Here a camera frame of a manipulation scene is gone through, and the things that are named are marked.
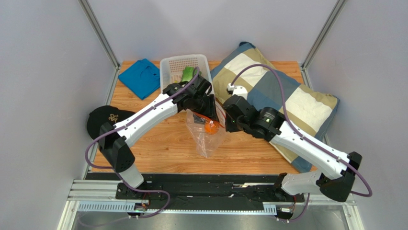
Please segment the green fake lettuce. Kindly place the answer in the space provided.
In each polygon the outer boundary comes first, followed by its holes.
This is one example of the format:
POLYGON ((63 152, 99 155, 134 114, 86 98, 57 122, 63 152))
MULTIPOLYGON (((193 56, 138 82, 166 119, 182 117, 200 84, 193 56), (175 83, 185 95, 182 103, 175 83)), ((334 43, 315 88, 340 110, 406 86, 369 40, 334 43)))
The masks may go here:
POLYGON ((185 69, 182 71, 181 85, 185 85, 191 81, 194 82, 197 70, 198 69, 194 67, 185 67, 185 69))

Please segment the clear zip top bag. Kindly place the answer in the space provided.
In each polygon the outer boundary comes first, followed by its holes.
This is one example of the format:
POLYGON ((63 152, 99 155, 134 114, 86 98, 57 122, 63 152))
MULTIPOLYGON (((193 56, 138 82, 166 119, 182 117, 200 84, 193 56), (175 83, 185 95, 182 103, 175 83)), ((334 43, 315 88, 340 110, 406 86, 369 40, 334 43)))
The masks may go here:
POLYGON ((208 117, 202 116, 190 110, 188 110, 186 114, 187 129, 196 143, 198 154, 205 158, 209 158, 212 153, 218 149, 226 136, 226 114, 219 102, 216 102, 215 105, 219 122, 210 120, 208 117), (207 134, 204 130, 204 125, 206 123, 215 122, 220 124, 219 132, 214 135, 207 134))

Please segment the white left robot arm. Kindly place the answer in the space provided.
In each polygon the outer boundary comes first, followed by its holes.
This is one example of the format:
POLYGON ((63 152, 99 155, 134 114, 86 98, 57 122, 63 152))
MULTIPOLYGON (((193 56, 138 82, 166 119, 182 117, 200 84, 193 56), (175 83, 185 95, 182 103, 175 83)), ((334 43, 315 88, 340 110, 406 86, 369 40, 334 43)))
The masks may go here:
POLYGON ((115 125, 106 123, 101 126, 97 138, 99 150, 131 188, 138 188, 144 182, 131 147, 163 120, 184 110, 218 121, 215 95, 209 80, 198 75, 190 81, 172 83, 152 103, 131 117, 115 125))

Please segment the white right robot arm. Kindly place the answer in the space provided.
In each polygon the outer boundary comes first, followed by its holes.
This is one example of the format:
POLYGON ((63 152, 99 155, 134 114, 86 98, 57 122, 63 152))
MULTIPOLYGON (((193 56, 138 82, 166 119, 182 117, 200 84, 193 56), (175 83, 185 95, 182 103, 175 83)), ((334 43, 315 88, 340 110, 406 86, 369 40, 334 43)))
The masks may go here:
POLYGON ((227 92, 231 96, 223 104, 226 131, 243 131, 254 138, 283 146, 317 167, 314 172, 282 173, 274 187, 292 196, 312 193, 338 202, 347 200, 362 161, 359 153, 347 154, 331 148, 271 107, 257 110, 246 100, 248 92, 243 86, 228 84, 227 92))

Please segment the orange fake orange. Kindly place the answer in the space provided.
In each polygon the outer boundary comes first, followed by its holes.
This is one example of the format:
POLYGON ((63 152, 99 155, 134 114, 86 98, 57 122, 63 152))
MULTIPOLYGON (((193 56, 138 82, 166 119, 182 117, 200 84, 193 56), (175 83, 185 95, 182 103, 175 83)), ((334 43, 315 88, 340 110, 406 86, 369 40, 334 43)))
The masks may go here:
POLYGON ((209 135, 214 135, 219 132, 220 124, 215 122, 215 123, 206 123, 204 125, 204 130, 207 134, 209 135))

